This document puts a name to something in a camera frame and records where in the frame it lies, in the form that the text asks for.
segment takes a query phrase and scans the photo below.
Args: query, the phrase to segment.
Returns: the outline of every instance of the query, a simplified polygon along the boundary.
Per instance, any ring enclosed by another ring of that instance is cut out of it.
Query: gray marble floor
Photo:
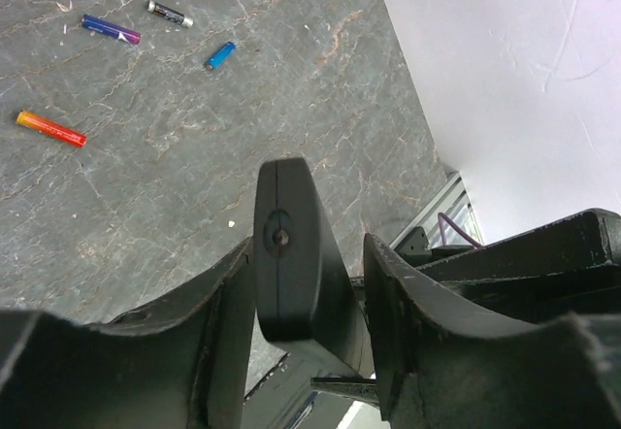
[[[365,231],[390,241],[444,183],[382,0],[155,0],[187,30],[146,1],[0,0],[1,306],[107,320],[190,279],[249,234],[265,159],[310,162],[351,273]]]

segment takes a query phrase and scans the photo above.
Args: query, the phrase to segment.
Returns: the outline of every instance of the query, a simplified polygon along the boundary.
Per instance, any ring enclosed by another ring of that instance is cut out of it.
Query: purple cable
[[[481,243],[479,243],[473,237],[468,235],[468,233],[466,233],[466,231],[462,227],[457,225],[453,221],[452,218],[450,218],[445,213],[438,213],[438,228],[440,228],[440,236],[442,238],[442,245],[444,247],[446,246],[446,233],[444,232],[444,226],[442,225],[443,222],[446,222],[453,230],[455,230],[455,232],[457,232],[457,234],[460,237],[462,237],[464,240],[466,240],[468,243],[470,243],[473,247],[475,247],[475,248],[482,248],[483,247],[483,245]]]

